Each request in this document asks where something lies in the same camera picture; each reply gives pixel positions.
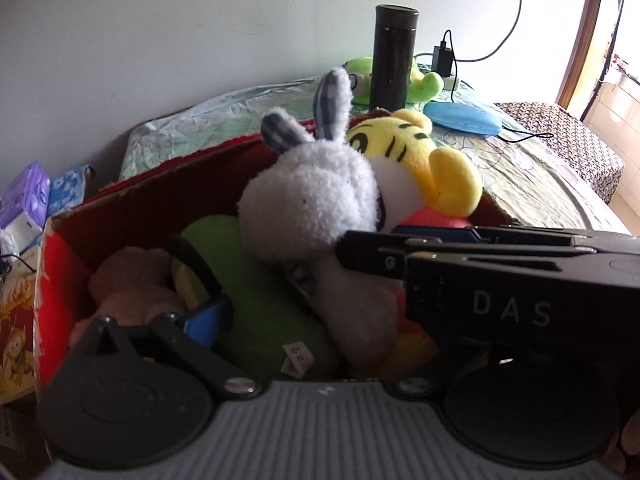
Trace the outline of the black plug adapter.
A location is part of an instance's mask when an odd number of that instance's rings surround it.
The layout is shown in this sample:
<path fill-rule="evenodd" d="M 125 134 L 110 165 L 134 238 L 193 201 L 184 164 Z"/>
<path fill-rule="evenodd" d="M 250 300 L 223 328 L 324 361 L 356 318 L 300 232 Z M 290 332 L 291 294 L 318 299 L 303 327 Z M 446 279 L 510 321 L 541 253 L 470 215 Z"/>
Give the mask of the black plug adapter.
<path fill-rule="evenodd" d="M 454 51 L 447 47 L 444 42 L 439 46 L 435 46 L 432 55 L 432 71 L 438 73 L 442 78 L 447 78 L 451 75 L 453 65 Z"/>

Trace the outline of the red cardboard box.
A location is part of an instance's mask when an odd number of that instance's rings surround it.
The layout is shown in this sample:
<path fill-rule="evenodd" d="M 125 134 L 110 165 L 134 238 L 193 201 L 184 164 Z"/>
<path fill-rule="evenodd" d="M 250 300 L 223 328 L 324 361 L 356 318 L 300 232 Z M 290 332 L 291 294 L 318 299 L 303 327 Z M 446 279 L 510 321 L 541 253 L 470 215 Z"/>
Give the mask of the red cardboard box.
<path fill-rule="evenodd" d="M 75 324 L 96 312 L 89 278 L 106 258 L 125 247 L 166 247 L 204 217 L 238 218 L 247 183 L 276 159 L 258 136 L 242 136 L 166 162 L 54 217 L 43 237 L 38 284 L 40 384 L 50 384 L 70 353 L 68 338 Z M 329 376 L 345 378 L 349 366 L 332 344 L 335 358 Z"/>

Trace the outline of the brown patterned covered stool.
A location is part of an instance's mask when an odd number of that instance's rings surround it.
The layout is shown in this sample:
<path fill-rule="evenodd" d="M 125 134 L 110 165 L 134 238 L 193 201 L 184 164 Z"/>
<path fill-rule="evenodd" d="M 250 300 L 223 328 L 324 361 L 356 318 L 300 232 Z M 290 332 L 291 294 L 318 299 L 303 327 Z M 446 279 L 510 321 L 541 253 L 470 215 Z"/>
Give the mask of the brown patterned covered stool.
<path fill-rule="evenodd" d="M 565 160 L 601 200 L 611 203 L 625 163 L 580 120 L 556 103 L 502 102 L 497 106 L 529 131 L 551 133 L 552 137 L 544 139 L 544 143 Z"/>

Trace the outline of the blue patterned tissue pack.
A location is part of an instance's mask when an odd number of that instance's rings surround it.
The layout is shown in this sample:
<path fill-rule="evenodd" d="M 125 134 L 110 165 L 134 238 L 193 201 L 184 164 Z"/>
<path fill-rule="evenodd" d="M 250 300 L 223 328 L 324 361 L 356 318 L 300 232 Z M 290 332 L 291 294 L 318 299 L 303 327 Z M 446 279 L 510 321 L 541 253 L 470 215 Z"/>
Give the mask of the blue patterned tissue pack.
<path fill-rule="evenodd" d="M 96 170 L 82 165 L 52 180 L 46 219 L 80 205 L 90 194 Z"/>

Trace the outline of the black cylindrical flask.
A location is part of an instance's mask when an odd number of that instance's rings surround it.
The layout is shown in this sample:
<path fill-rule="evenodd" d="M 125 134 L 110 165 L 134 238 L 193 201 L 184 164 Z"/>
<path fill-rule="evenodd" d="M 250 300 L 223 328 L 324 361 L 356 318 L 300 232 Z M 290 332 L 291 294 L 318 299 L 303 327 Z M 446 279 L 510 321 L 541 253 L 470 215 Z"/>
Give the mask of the black cylindrical flask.
<path fill-rule="evenodd" d="M 418 19 L 408 6 L 376 6 L 369 110 L 406 105 Z"/>

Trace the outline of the cartoon print bed sheet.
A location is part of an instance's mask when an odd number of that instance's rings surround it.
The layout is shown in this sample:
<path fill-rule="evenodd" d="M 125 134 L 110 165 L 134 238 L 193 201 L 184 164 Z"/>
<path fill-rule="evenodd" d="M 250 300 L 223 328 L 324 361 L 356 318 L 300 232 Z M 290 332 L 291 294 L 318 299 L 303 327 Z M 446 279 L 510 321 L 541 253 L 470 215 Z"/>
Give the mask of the cartoon print bed sheet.
<path fill-rule="evenodd" d="M 282 84 L 262 84 L 142 122 L 129 133 L 119 177 L 127 180 L 169 159 L 256 133 L 262 116 L 275 106 L 285 108 L 298 120 L 309 119 L 318 83 L 318 77 L 311 76 Z M 518 223 L 628 231 L 567 162 L 540 139 L 524 139 L 524 126 L 506 113 L 499 117 L 507 128 L 500 136 L 471 136 L 436 127 L 432 138 L 437 145 L 460 151 L 477 166 L 489 196 Z"/>

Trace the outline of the wooden door frame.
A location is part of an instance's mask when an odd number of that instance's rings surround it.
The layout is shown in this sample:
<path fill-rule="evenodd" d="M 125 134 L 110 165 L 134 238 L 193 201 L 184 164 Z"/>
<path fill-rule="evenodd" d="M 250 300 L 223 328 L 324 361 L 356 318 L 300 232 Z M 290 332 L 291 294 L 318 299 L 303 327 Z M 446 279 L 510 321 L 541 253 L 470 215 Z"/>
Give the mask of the wooden door frame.
<path fill-rule="evenodd" d="M 567 108 L 573 99 L 596 30 L 602 0 L 585 0 L 577 35 L 555 103 Z"/>

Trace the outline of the white plush rabbit plaid ears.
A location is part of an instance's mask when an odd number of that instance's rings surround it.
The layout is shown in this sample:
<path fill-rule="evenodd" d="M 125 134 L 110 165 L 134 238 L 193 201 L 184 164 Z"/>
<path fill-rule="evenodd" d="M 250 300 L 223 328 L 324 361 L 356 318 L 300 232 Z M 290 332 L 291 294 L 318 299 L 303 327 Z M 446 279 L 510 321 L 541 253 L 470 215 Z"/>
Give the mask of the white plush rabbit plaid ears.
<path fill-rule="evenodd" d="M 314 132 L 282 107 L 265 114 L 260 134 L 278 159 L 244 188 L 239 217 L 246 250 L 302 271 L 299 284 L 341 354 L 368 366 L 396 346 L 397 286 L 346 270 L 335 255 L 348 232 L 378 229 L 374 170 L 346 140 L 351 107 L 348 73 L 334 67 L 314 94 Z"/>

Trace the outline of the pink plush bear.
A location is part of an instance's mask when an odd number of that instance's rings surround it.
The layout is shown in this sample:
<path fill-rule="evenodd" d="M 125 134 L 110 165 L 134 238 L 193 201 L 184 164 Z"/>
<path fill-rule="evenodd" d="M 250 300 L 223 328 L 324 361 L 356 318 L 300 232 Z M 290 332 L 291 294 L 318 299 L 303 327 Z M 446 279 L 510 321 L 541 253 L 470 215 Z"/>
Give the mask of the pink plush bear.
<path fill-rule="evenodd" d="M 160 248 L 125 247 L 106 258 L 89 278 L 96 312 L 75 324 L 68 348 L 80 341 L 95 318 L 120 326 L 148 324 L 157 315 L 186 313 L 186 304 L 168 288 L 171 256 Z"/>

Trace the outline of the yellow tiger plush toy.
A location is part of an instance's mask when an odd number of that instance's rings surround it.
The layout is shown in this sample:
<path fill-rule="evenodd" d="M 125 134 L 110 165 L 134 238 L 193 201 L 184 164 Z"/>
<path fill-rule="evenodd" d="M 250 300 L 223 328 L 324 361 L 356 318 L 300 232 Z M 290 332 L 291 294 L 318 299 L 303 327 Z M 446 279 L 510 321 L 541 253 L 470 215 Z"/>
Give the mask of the yellow tiger plush toy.
<path fill-rule="evenodd" d="M 378 185 L 378 230 L 398 226 L 466 228 L 483 194 L 472 162 L 431 138 L 431 119 L 396 110 L 358 122 L 347 143 L 369 159 Z"/>

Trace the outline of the purple tissue pack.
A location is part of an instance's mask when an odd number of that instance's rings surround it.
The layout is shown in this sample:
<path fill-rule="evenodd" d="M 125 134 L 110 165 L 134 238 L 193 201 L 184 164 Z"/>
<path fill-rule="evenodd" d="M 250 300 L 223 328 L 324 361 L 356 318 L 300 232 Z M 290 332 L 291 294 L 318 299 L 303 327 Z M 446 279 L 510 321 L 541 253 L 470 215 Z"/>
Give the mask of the purple tissue pack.
<path fill-rule="evenodd" d="M 1 199 L 1 227 L 5 229 L 20 214 L 36 226 L 46 221 L 51 180 L 39 162 L 28 165 L 6 188 Z"/>

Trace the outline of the blue oval case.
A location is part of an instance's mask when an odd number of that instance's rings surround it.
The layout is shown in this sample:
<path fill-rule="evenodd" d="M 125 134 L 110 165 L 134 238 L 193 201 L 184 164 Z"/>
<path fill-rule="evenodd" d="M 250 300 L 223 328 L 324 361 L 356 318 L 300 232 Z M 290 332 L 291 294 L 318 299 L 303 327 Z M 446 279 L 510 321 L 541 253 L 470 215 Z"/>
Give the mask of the blue oval case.
<path fill-rule="evenodd" d="M 479 136 L 496 136 L 502 130 L 502 120 L 494 113 L 474 104 L 459 102 L 428 102 L 423 113 L 442 128 Z"/>

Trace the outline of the green frog plush toy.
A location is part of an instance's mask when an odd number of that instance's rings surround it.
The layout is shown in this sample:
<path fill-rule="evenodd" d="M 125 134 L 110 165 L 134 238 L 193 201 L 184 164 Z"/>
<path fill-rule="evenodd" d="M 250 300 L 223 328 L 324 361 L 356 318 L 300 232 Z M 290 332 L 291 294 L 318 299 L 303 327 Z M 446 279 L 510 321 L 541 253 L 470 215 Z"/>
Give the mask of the green frog plush toy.
<path fill-rule="evenodd" d="M 352 88 L 352 102 L 357 105 L 369 105 L 371 93 L 373 58 L 370 56 L 362 56 L 361 58 L 352 58 L 343 64 L 344 70 L 348 73 L 350 79 L 350 88 Z M 435 72 L 426 74 L 419 70 L 418 62 L 412 61 L 407 102 L 426 103 L 439 95 L 444 88 L 442 76 Z"/>

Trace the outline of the green plush doll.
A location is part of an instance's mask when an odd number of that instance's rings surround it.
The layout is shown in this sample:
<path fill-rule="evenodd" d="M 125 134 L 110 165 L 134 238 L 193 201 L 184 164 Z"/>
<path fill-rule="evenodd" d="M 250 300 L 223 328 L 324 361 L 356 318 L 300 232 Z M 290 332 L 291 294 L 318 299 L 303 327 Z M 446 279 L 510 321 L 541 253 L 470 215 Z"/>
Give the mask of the green plush doll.
<path fill-rule="evenodd" d="M 204 217 L 180 237 L 200 254 L 229 298 L 214 342 L 218 356 L 263 382 L 331 374 L 335 349 L 320 318 L 276 264 L 248 254 L 237 218 Z"/>

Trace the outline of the white power strip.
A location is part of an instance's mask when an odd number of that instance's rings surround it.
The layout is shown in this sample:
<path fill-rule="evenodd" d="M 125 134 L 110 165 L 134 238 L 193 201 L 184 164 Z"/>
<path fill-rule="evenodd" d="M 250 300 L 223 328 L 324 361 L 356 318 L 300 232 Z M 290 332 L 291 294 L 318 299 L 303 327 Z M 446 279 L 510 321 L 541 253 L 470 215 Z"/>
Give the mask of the white power strip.
<path fill-rule="evenodd" d="M 442 81 L 444 82 L 445 91 L 457 91 L 459 88 L 460 79 L 457 76 L 450 75 L 442 78 Z"/>

